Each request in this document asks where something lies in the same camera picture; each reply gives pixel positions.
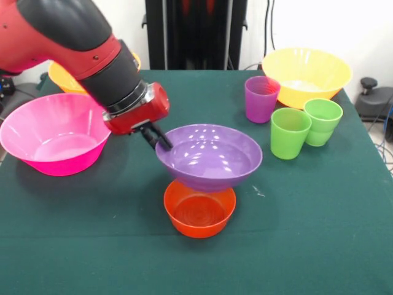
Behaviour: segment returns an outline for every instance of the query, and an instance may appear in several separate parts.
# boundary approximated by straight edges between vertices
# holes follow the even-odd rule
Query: table
[[[140,135],[112,136],[94,166],[64,178],[7,156],[0,294],[392,294],[393,182],[348,97],[335,97],[344,116],[326,146],[279,160],[270,125],[244,114],[244,81],[258,74],[142,71],[170,97],[162,129],[221,124],[263,149],[213,238],[173,228],[163,207],[171,178]]]

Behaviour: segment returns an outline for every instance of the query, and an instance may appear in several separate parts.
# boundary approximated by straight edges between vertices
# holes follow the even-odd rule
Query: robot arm
[[[115,134],[141,131],[152,146],[172,148],[154,124],[169,112],[164,89],[139,77],[132,53],[91,0],[0,0],[0,38],[0,76],[54,60],[106,110]]]

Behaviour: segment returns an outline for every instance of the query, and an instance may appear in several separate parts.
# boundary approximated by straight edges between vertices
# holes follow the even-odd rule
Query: green cup
[[[323,146],[343,116],[343,109],[334,101],[316,98],[306,102],[305,112],[313,122],[306,143],[310,146]]]
[[[282,108],[271,115],[270,149],[283,160],[296,158],[311,127],[309,116],[299,110]]]

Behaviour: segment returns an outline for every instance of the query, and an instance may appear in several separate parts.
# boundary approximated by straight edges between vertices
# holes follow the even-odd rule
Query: pink bowl
[[[111,134],[102,112],[88,95],[37,98],[5,119],[0,144],[46,175],[76,174],[93,165]]]

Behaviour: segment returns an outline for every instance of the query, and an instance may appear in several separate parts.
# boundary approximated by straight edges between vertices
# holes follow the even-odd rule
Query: yellow bowl
[[[262,68],[281,84],[278,101],[296,109],[313,98],[331,99],[352,79],[352,70],[343,60],[307,48],[273,51],[263,59]]]
[[[133,53],[138,64],[138,71],[141,69],[141,60]],[[48,69],[49,78],[66,93],[86,94],[86,90],[71,76],[62,66],[54,61],[50,63]]]

